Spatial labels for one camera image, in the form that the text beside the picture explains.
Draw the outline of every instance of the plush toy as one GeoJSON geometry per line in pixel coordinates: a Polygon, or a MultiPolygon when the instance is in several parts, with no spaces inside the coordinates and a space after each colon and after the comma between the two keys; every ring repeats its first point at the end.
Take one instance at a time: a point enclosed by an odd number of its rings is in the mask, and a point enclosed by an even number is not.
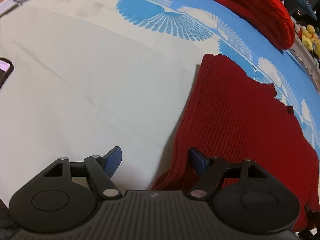
{"type": "Polygon", "coordinates": [[[313,34],[313,33],[315,33],[315,28],[312,26],[312,25],[308,25],[307,26],[307,31],[310,33],[310,34],[313,34]]]}
{"type": "Polygon", "coordinates": [[[284,6],[287,8],[290,15],[300,9],[306,12],[315,21],[317,20],[316,14],[305,0],[284,0],[284,6]]]}
{"type": "Polygon", "coordinates": [[[298,36],[299,36],[299,39],[301,40],[302,39],[302,28],[300,28],[300,30],[298,31],[298,36]]]}
{"type": "Polygon", "coordinates": [[[309,38],[307,38],[305,35],[302,35],[302,39],[301,39],[303,45],[307,48],[307,50],[312,51],[313,47],[312,47],[312,42],[309,38]]]}
{"type": "Polygon", "coordinates": [[[315,53],[320,57],[320,46],[316,45],[315,53]]]}
{"type": "Polygon", "coordinates": [[[311,39],[311,34],[306,29],[302,29],[302,37],[303,36],[306,36],[308,39],[311,39]]]}

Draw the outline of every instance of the ribbed black plate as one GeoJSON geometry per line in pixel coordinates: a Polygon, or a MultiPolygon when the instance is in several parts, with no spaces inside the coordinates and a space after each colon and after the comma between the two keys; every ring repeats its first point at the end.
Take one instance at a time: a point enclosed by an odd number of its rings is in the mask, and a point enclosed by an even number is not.
{"type": "Polygon", "coordinates": [[[96,214],[73,230],[41,235],[20,230],[12,240],[297,240],[290,231],[258,236],[221,222],[206,202],[181,191],[133,191],[104,201],[96,214]]]}

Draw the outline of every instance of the yellow stuffed toy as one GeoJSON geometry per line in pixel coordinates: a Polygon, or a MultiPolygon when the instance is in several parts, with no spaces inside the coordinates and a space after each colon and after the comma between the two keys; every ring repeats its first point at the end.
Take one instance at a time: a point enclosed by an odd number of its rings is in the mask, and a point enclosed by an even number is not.
{"type": "Polygon", "coordinates": [[[308,25],[307,26],[307,31],[310,33],[310,34],[313,34],[315,33],[315,28],[312,26],[312,25],[308,25]]]}
{"type": "Polygon", "coordinates": [[[302,36],[306,36],[308,39],[311,39],[311,34],[306,29],[302,30],[302,36]]]}
{"type": "Polygon", "coordinates": [[[307,48],[307,50],[312,51],[312,42],[309,38],[307,38],[305,35],[302,35],[302,39],[301,39],[303,45],[307,48]]]}

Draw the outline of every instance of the bed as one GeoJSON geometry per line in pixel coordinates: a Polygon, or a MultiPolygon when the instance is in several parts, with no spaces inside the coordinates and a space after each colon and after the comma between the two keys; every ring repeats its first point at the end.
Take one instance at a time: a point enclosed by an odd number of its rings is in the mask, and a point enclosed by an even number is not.
{"type": "Polygon", "coordinates": [[[61,156],[120,146],[113,176],[146,189],[169,168],[175,129],[206,53],[224,54],[294,107],[320,154],[320,100],[308,73],[213,0],[30,0],[0,19],[0,198],[61,156]]]}

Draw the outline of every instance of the red sweater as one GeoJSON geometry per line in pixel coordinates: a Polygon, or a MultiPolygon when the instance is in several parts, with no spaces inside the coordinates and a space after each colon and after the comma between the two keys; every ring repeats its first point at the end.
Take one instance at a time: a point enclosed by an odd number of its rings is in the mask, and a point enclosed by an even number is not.
{"type": "Polygon", "coordinates": [[[303,207],[308,203],[320,211],[318,157],[291,108],[275,96],[274,84],[250,79],[228,57],[204,55],[175,136],[171,168],[152,189],[187,192],[199,180],[187,162],[190,147],[233,163],[250,158],[299,198],[294,230],[313,227],[303,207]]]}
{"type": "Polygon", "coordinates": [[[294,43],[291,17],[280,0],[215,0],[253,25],[277,49],[294,43]]]}

